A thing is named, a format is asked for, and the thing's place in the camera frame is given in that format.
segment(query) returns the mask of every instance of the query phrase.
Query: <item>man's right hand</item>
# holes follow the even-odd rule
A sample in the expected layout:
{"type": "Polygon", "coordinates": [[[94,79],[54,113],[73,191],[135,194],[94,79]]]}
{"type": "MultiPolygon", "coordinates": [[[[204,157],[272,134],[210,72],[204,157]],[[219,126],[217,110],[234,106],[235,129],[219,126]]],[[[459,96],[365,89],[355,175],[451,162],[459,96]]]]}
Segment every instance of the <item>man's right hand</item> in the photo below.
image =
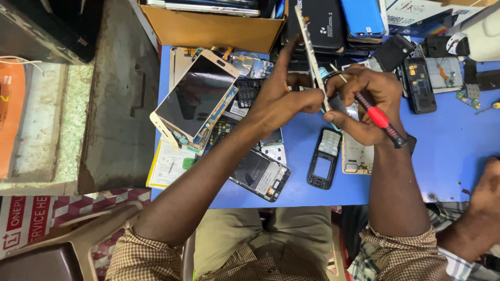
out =
{"type": "MultiPolygon", "coordinates": [[[[361,92],[365,98],[371,100],[382,110],[394,128],[406,138],[403,125],[400,120],[400,101],[403,92],[401,82],[393,73],[377,72],[357,63],[352,64],[344,75],[345,83],[338,75],[330,78],[326,83],[326,94],[333,95],[339,92],[340,99],[345,107],[354,102],[354,95],[361,92]]],[[[368,117],[361,106],[358,108],[359,120],[351,118],[340,111],[329,111],[323,118],[335,124],[339,129],[346,131],[355,140],[365,146],[387,142],[392,145],[386,133],[368,117]]]]}

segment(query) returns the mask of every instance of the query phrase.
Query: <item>cable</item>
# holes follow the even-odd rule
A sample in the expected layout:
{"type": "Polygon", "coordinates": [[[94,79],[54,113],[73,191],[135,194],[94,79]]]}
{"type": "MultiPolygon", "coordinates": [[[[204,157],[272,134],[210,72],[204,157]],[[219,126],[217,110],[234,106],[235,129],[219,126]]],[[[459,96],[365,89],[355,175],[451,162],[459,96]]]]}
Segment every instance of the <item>cable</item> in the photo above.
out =
{"type": "Polygon", "coordinates": [[[3,56],[0,56],[0,63],[4,63],[4,64],[8,64],[8,65],[26,65],[26,64],[32,64],[33,66],[35,66],[40,72],[41,72],[41,75],[43,77],[45,77],[45,74],[44,74],[44,71],[38,66],[36,65],[35,63],[41,63],[42,61],[41,60],[27,60],[25,58],[22,58],[22,57],[18,57],[18,56],[15,56],[15,55],[3,55],[3,56]],[[11,62],[11,61],[4,61],[4,60],[1,60],[1,59],[7,59],[7,60],[23,60],[23,61],[20,61],[20,62],[11,62]]]}

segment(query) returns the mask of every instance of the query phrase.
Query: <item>khaki pants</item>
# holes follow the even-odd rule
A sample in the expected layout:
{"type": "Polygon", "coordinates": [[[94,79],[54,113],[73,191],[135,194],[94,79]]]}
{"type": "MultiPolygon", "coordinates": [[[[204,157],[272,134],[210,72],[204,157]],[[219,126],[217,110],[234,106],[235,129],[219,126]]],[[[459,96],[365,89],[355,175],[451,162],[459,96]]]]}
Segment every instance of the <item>khaki pants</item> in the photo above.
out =
{"type": "Polygon", "coordinates": [[[267,229],[258,209],[209,209],[196,229],[195,278],[217,270],[248,242],[257,258],[280,260],[286,241],[300,246],[326,270],[332,251],[331,207],[278,207],[267,229]]]}

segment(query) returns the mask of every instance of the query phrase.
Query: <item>shirt sleeve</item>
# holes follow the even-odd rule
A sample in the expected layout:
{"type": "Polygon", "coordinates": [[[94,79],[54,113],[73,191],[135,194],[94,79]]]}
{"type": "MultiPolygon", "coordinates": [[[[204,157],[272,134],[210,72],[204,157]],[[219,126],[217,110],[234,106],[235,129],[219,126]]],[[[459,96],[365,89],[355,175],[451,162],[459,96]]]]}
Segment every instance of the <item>shirt sleeve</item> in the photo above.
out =
{"type": "Polygon", "coordinates": [[[375,247],[371,258],[384,281],[450,281],[447,258],[440,255],[434,227],[415,237],[390,237],[373,228],[363,230],[359,236],[375,247]]]}
{"type": "Polygon", "coordinates": [[[132,228],[125,230],[112,253],[106,274],[109,281],[181,280],[182,246],[170,247],[165,243],[137,235],[132,228]]]}

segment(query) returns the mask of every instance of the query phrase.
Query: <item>blue phone case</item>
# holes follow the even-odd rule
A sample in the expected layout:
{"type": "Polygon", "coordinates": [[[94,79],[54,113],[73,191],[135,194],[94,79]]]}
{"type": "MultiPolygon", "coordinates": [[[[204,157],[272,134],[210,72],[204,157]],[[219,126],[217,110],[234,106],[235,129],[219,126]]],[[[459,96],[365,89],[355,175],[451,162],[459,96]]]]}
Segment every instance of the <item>blue phone case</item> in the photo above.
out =
{"type": "Polygon", "coordinates": [[[347,28],[352,37],[385,35],[386,29],[377,0],[341,0],[341,2],[347,28]]]}

